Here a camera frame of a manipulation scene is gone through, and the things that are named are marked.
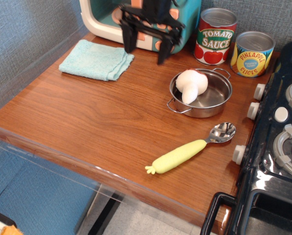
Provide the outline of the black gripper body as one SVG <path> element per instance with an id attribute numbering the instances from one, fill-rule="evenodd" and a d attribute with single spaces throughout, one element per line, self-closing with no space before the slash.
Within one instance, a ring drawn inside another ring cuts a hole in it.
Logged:
<path id="1" fill-rule="evenodd" d="M 185 25 L 170 15 L 171 3 L 174 0 L 144 0 L 141 8 L 127 4 L 119 6 L 122 12 L 122 23 L 128 23 L 136 27 L 137 33 L 142 32 L 159 39 L 172 39 L 174 45 L 182 41 L 182 30 Z M 152 28 L 154 24 L 164 24 L 171 27 L 168 32 Z"/>

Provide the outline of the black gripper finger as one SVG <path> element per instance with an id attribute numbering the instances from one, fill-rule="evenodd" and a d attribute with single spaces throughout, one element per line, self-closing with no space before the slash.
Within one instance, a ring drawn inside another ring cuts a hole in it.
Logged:
<path id="1" fill-rule="evenodd" d="M 161 65 L 171 55 L 174 48 L 174 41 L 172 39 L 163 39 L 160 43 L 158 52 L 157 64 Z"/>
<path id="2" fill-rule="evenodd" d="M 128 23 L 122 23 L 122 35 L 124 49 L 127 53 L 131 53 L 136 48 L 137 42 L 136 27 Z"/>

